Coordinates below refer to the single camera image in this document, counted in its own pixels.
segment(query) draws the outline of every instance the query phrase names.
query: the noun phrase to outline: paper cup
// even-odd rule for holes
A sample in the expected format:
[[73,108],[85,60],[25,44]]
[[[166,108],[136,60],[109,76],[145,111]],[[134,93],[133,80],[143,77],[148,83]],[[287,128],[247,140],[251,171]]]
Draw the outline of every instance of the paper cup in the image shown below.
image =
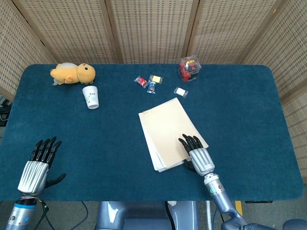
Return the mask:
[[89,109],[96,109],[99,107],[98,89],[96,86],[86,86],[82,89],[82,92]]

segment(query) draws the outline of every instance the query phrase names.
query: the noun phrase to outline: clear plastic box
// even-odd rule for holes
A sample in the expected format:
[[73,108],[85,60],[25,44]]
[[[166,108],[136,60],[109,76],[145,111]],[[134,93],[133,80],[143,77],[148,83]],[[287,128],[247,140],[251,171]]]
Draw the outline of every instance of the clear plastic box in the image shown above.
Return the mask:
[[184,82],[196,79],[201,65],[195,55],[180,59],[178,73]]

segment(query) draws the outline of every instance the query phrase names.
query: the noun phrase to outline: beige paper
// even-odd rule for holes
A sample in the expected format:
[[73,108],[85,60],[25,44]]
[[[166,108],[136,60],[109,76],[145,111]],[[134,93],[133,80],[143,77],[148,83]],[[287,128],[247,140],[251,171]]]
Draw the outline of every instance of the beige paper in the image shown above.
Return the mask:
[[183,138],[183,133],[197,136],[202,145],[205,148],[208,147],[208,144],[200,136],[184,111],[178,98],[139,113],[139,116],[144,132],[147,133],[166,168],[170,168],[189,157],[178,141],[178,138]]

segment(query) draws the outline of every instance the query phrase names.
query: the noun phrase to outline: robotic hand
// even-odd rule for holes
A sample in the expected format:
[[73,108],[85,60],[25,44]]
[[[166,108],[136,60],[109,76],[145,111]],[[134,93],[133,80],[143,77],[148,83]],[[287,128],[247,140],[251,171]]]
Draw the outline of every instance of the robotic hand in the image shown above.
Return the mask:
[[35,229],[45,217],[49,208],[46,203],[38,198],[45,188],[60,183],[66,176],[62,174],[55,180],[47,181],[47,173],[51,168],[55,154],[61,145],[58,141],[55,145],[56,137],[43,142],[40,140],[34,147],[30,160],[24,167],[18,190],[22,196],[16,200],[6,230],[27,230],[32,214],[36,207],[36,200],[42,203],[44,213]]
[[214,163],[200,140],[196,136],[191,137],[185,134],[182,134],[182,136],[185,140],[181,138],[178,140],[191,158],[191,161],[184,160],[184,164],[188,169],[196,171],[200,176],[204,177],[204,184],[219,212],[228,214],[231,217],[221,225],[221,230],[275,230],[255,223],[247,224],[230,201],[219,175],[213,173]]

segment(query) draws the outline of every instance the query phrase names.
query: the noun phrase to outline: blue candy wrapper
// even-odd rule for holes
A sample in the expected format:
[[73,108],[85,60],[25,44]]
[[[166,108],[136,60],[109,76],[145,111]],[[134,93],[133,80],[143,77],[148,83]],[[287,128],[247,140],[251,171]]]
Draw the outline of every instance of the blue candy wrapper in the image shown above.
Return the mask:
[[147,92],[155,94],[155,86],[156,86],[155,82],[149,81]]

